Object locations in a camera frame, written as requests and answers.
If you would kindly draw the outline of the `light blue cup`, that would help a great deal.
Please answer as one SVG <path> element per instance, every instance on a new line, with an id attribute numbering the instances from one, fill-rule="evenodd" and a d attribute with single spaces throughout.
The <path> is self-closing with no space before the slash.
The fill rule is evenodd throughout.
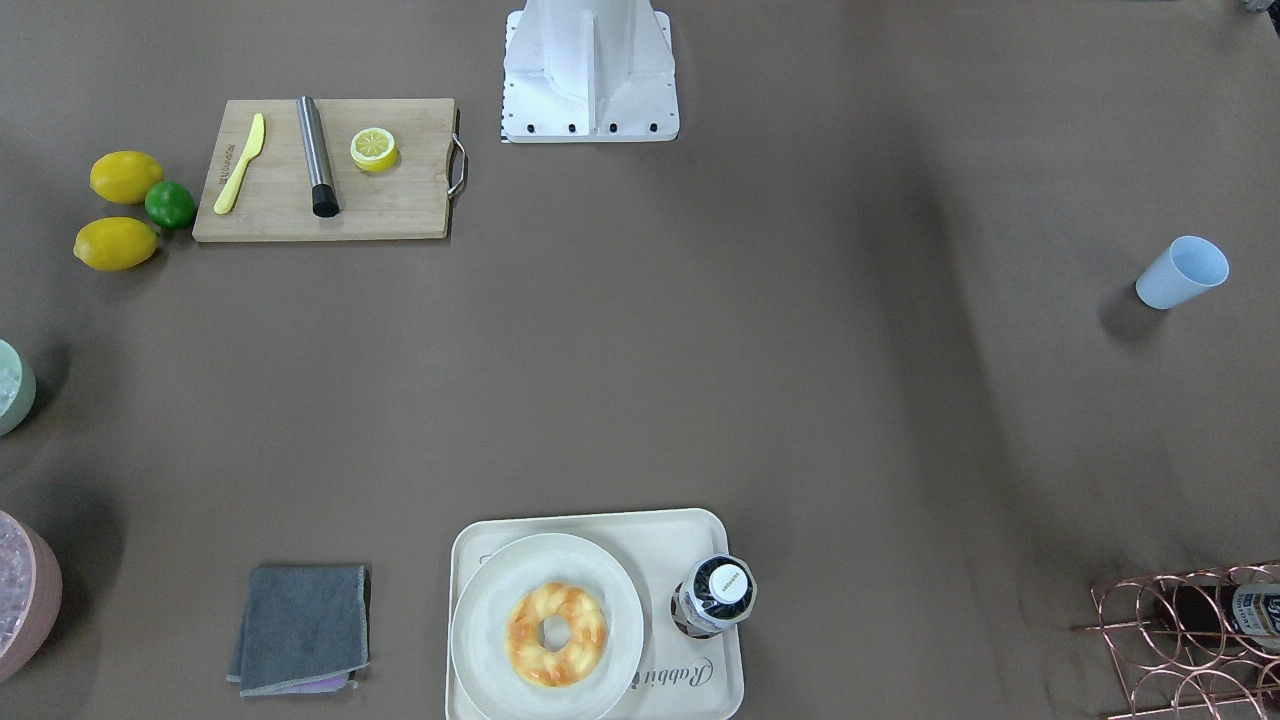
<path id="1" fill-rule="evenodd" d="M 1135 293 L 1148 307 L 1169 310 L 1224 284 L 1229 275 L 1229 260 L 1217 245 L 1184 234 L 1137 278 Z"/>

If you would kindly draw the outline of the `pale green bowl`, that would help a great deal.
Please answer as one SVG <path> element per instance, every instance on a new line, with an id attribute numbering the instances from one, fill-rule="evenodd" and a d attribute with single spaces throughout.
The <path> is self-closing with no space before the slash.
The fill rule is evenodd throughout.
<path id="1" fill-rule="evenodd" d="M 36 375 L 29 361 L 9 342 L 1 340 L 1 360 L 4 357 L 19 359 L 23 370 L 20 392 L 6 413 L 1 414 L 1 436 L 14 430 L 29 414 L 36 396 Z"/>

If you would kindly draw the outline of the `ice cubes in green bowl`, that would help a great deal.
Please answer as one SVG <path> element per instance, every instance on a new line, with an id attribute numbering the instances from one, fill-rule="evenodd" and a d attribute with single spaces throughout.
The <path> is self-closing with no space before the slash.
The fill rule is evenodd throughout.
<path id="1" fill-rule="evenodd" d="M 6 413 L 17 400 L 20 392 L 22 378 L 20 360 L 4 357 L 1 360 L 1 414 Z"/>

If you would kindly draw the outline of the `pink bowl of ice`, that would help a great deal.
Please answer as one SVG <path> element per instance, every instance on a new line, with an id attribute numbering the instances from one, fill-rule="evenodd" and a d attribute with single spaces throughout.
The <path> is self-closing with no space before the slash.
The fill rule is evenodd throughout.
<path id="1" fill-rule="evenodd" d="M 47 639 L 61 607 L 61 569 L 49 543 L 1 512 L 1 680 L 18 673 Z"/>

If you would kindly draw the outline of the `dark drink bottle on tray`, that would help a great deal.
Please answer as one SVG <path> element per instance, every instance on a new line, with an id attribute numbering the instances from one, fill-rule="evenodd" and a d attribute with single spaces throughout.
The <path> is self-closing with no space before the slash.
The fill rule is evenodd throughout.
<path id="1" fill-rule="evenodd" d="M 669 614 L 685 635 L 709 639 L 745 621 L 755 597 L 756 582 L 749 565 L 732 555 L 714 553 L 677 584 Z"/>

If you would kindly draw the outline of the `glazed twisted donut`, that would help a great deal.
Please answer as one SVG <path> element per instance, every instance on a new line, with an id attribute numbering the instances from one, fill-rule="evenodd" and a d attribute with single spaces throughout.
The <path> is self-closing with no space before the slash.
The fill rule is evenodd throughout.
<path id="1" fill-rule="evenodd" d="M 548 650 L 541 626 L 550 618 L 562 619 L 570 638 L 558 650 Z M 529 592 L 509 612 L 504 651 L 509 665 L 525 682 L 562 688 L 594 674 L 608 642 L 602 606 L 582 587 L 548 582 Z"/>

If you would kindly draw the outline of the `white round plate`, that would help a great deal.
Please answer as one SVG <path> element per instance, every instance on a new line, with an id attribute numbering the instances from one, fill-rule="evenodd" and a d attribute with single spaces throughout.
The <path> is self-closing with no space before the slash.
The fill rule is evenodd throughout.
<path id="1" fill-rule="evenodd" d="M 515 673 L 504 651 L 513 606 L 548 582 L 582 587 L 602 606 L 608 626 L 603 659 L 585 680 L 562 688 L 532 685 Z M 548 650 L 570 638 L 566 623 L 541 626 Z M 488 719 L 603 719 L 626 692 L 645 643 L 645 614 L 631 577 L 591 541 L 543 533 L 513 541 L 488 559 L 463 588 L 451 624 L 451 657 L 465 694 Z"/>

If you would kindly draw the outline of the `half lemon slice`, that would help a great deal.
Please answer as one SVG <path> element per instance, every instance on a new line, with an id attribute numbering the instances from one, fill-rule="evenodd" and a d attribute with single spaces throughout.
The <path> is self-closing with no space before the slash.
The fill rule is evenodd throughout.
<path id="1" fill-rule="evenodd" d="M 356 132 L 349 141 L 351 161 L 367 173 L 390 169 L 399 159 L 396 136 L 381 127 L 369 127 Z"/>

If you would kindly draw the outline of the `steel muddler black tip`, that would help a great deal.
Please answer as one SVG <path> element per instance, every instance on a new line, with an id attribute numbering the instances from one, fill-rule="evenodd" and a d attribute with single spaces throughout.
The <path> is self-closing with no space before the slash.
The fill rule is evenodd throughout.
<path id="1" fill-rule="evenodd" d="M 340 213 L 340 205 L 334 188 L 320 111 L 310 96 L 298 97 L 296 108 L 311 184 L 312 213 L 319 218 L 337 217 Z"/>

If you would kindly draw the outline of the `grey folded cloth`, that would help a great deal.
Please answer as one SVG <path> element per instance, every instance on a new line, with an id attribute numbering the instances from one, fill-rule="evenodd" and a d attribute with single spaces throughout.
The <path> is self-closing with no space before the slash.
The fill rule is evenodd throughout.
<path id="1" fill-rule="evenodd" d="M 241 696 L 338 692 L 369 664 L 365 565 L 262 565 L 250 573 L 227 673 Z"/>

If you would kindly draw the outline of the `yellow plastic knife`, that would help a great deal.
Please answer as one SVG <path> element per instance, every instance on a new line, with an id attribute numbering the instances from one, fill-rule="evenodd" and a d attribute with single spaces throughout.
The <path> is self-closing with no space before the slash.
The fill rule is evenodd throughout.
<path id="1" fill-rule="evenodd" d="M 216 215 L 225 215 L 233 210 L 241 192 L 244 177 L 252 160 L 255 160 L 265 146 L 266 122 L 262 113 L 255 113 L 251 120 L 250 133 L 244 141 L 242 154 L 230 170 L 225 184 L 212 206 Z"/>

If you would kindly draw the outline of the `green lime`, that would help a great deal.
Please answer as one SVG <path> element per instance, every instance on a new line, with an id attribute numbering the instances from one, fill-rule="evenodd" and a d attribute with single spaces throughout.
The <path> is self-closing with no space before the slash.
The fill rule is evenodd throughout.
<path id="1" fill-rule="evenodd" d="M 152 184 L 143 197 L 148 219 L 161 229 L 179 231 L 192 227 L 197 204 L 192 193 L 174 181 L 163 179 Z"/>

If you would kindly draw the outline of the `whole yellow lemon lower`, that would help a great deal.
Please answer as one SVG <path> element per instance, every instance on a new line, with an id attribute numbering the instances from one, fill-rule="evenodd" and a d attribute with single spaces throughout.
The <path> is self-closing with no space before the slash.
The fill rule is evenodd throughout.
<path id="1" fill-rule="evenodd" d="M 157 250 L 157 232 L 131 217 L 105 217 L 83 225 L 73 254 L 86 266 L 122 272 L 148 260 Z"/>

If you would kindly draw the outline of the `dark bottle in rack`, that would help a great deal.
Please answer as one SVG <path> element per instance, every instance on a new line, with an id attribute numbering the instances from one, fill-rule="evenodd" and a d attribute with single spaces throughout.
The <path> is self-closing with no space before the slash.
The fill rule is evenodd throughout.
<path id="1" fill-rule="evenodd" d="M 1180 584 L 1169 594 L 1167 624 L 1203 650 L 1249 646 L 1279 651 L 1279 584 Z"/>

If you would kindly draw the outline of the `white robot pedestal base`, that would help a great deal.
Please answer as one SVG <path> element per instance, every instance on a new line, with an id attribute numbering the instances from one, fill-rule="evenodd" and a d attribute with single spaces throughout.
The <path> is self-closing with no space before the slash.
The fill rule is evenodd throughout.
<path id="1" fill-rule="evenodd" d="M 504 23 L 500 140 L 678 137 L 671 19 L 649 1 L 529 1 Z"/>

